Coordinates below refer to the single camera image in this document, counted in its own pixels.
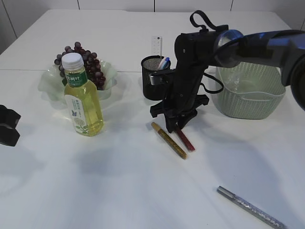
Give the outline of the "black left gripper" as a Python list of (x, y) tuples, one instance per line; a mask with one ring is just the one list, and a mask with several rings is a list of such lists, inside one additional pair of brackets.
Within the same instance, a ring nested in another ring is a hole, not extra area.
[(0, 105), (0, 143), (5, 146), (15, 146), (20, 137), (16, 126), (21, 116), (12, 109)]

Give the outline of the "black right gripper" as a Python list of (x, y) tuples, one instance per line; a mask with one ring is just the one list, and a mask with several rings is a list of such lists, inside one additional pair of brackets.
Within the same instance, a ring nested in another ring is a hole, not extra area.
[(216, 59), (216, 50), (221, 47), (219, 40), (224, 31), (204, 31), (180, 34), (174, 44), (177, 64), (175, 76), (163, 99), (150, 108), (153, 118), (164, 115), (169, 133), (176, 127), (183, 129), (197, 116), (197, 108), (206, 105), (206, 95), (198, 95), (198, 90), (205, 70), (209, 66), (220, 66)]

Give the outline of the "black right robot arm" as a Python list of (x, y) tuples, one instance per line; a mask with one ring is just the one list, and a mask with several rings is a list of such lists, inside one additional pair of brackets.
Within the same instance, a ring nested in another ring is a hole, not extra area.
[(166, 128), (183, 128), (207, 105), (199, 95), (209, 66), (233, 68), (241, 62), (278, 67), (281, 83), (290, 86), (300, 107), (305, 105), (305, 33), (299, 30), (269, 31), (243, 35), (238, 30), (200, 31), (180, 34), (174, 44), (176, 68), (151, 74), (151, 83), (164, 83), (162, 101), (150, 108), (152, 117), (163, 114)]

